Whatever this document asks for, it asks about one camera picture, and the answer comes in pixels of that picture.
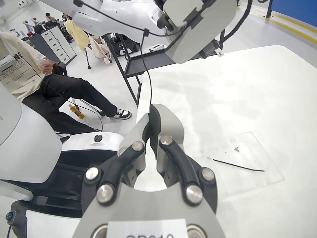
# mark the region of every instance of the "white floor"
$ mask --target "white floor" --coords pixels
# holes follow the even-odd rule
[[[229,25],[226,33],[232,30],[242,15],[243,10],[237,10],[236,18]],[[265,18],[262,17],[262,13],[249,15],[237,33],[224,43],[223,51],[231,52],[274,44],[289,48],[314,67],[317,67],[317,44],[291,33],[274,23],[266,21]],[[113,104],[117,105],[117,107],[132,112],[133,116],[129,120],[110,120],[107,117],[102,119],[104,131],[116,132],[125,136],[135,124],[137,107],[116,63],[113,62],[112,65],[106,66],[103,59],[95,58],[92,51],[88,50],[88,58],[92,67],[91,70],[88,70],[84,54],[74,42],[72,46],[78,56],[67,66],[68,75],[88,80]],[[125,58],[120,57],[120,62],[122,68],[125,69],[127,62]],[[129,78],[129,81],[136,94],[138,87],[136,79],[132,77]],[[68,103],[62,106],[60,110],[74,118],[76,117],[75,114],[69,110]],[[85,118],[81,120],[81,122],[94,128],[101,128],[100,120],[96,114],[83,108],[81,111],[85,114]],[[5,237],[8,229],[8,225],[3,217],[10,211],[11,203],[12,201],[10,199],[5,197],[0,198],[0,237]]]

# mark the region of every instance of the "black tray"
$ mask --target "black tray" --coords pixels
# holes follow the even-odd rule
[[[212,52],[209,56],[216,55],[216,52]],[[165,49],[148,52],[143,54],[144,62],[148,70],[155,69],[162,66],[175,64],[175,62],[167,56]],[[199,55],[195,55],[191,60],[199,59]],[[126,65],[124,73],[127,78],[141,75],[146,71],[141,55],[131,57]]]

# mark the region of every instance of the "man sitting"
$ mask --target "man sitting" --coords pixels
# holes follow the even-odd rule
[[[47,58],[15,35],[0,32],[0,59],[8,55],[11,55],[16,62],[0,68],[0,82],[18,100],[43,116],[55,131],[60,133],[98,131],[60,112],[47,100],[58,95],[83,99],[98,107],[110,119],[124,120],[131,117],[130,112],[118,109],[89,82],[52,73],[55,65],[53,61],[45,62],[46,67],[37,65],[36,59]]]

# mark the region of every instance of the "white drawer cabinet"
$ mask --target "white drawer cabinet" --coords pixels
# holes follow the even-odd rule
[[[58,26],[30,37],[30,41],[40,53],[53,61],[68,64],[76,56]]]

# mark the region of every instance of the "clear acrylic sheet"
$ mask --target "clear acrylic sheet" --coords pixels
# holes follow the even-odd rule
[[[222,198],[284,180],[284,176],[252,132],[214,143],[208,152],[192,158],[202,167],[214,171],[218,195]],[[215,162],[214,159],[249,169],[264,170],[264,172]]]

